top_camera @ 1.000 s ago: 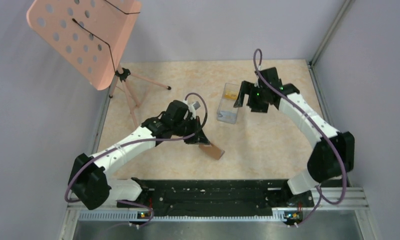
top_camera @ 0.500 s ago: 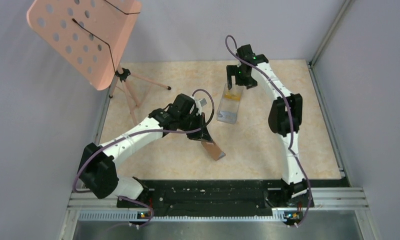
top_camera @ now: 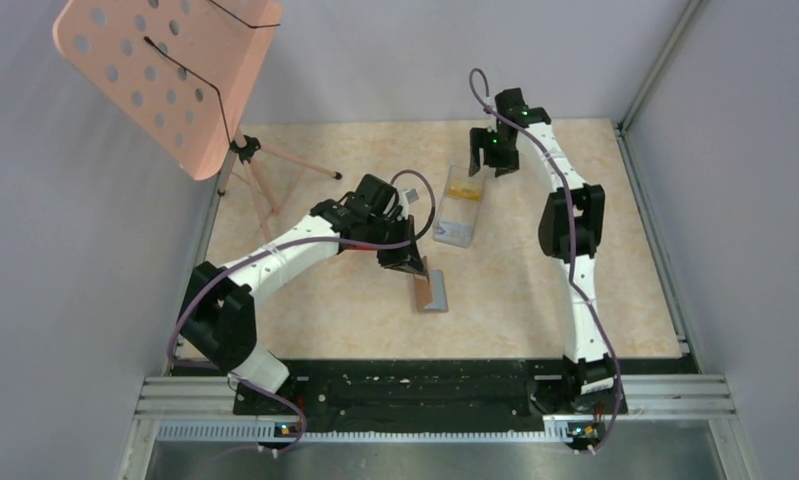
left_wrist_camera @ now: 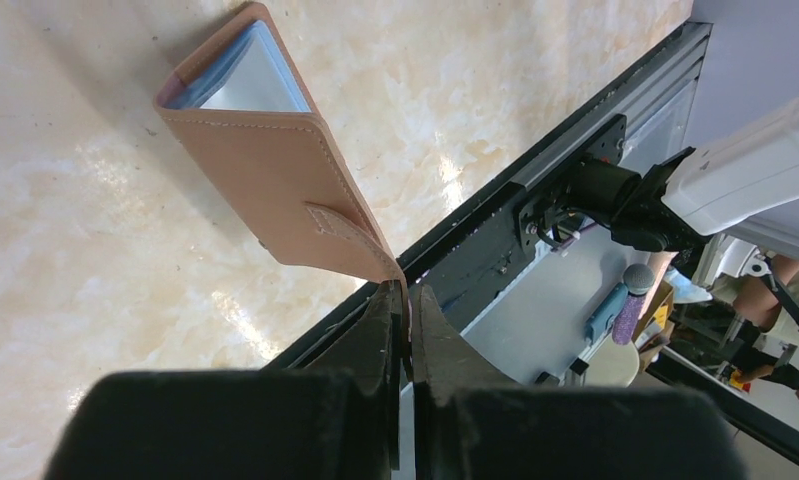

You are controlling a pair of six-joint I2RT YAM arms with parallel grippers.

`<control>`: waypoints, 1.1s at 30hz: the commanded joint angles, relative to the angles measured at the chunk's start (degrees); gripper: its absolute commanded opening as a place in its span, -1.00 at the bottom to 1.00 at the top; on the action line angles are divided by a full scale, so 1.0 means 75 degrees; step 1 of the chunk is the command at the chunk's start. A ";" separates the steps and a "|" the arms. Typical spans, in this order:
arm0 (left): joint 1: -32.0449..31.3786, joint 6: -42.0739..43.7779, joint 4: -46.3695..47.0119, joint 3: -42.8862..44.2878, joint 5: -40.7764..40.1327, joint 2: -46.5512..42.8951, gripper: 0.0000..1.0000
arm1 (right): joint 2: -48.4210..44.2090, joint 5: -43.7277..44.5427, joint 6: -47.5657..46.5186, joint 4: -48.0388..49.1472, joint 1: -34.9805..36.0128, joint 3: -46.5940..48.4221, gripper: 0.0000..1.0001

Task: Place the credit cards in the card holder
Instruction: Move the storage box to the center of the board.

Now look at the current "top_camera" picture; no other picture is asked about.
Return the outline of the brown leather card holder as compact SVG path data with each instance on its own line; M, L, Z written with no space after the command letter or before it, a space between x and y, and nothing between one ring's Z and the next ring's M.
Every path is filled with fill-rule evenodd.
M414 307L418 313L434 314L449 311L442 270L430 269L425 277L415 275L412 285Z

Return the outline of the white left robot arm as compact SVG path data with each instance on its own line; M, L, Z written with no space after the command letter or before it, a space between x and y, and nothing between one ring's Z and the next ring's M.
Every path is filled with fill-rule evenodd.
M293 227L253 253L216 266L196 266L176 321L173 341L184 339L206 367L258 387L258 401L272 413L294 404L289 369L258 339L258 307L310 267L347 250L369 250L379 265L424 276L410 211L414 191L372 174L340 199L327 199Z

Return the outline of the clear acrylic card box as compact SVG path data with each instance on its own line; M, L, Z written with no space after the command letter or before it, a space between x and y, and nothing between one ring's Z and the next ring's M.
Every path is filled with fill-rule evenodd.
M433 240L439 243L455 247L469 248L474 237L480 207L482 204L482 200L484 198L484 192L483 192L483 198L481 199L480 202L450 198L446 195L446 187L450 181L456 181L456 180L464 180L471 183L483 184L485 192L486 178L482 173L477 173L474 177L470 177L468 175L467 167L462 167L457 165L451 166L449 168L448 176L446 178L445 186L443 189L443 195L441 197L439 206L437 208L434 226L432 230L432 236ZM444 241L442 238L437 238L435 236L435 230L436 227L438 226L438 223L442 221L471 225L473 228L472 240L467 242L454 242L454 241Z

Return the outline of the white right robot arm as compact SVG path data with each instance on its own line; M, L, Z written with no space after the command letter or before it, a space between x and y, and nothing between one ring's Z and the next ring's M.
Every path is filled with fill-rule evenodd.
M599 319L595 286L605 190L577 172L546 110L528 106L520 89L475 99L491 123L470 131L470 175L484 167L497 176L530 168L546 195L537 238L561 274L566 312L559 397L576 413L616 415L623 402L620 364Z

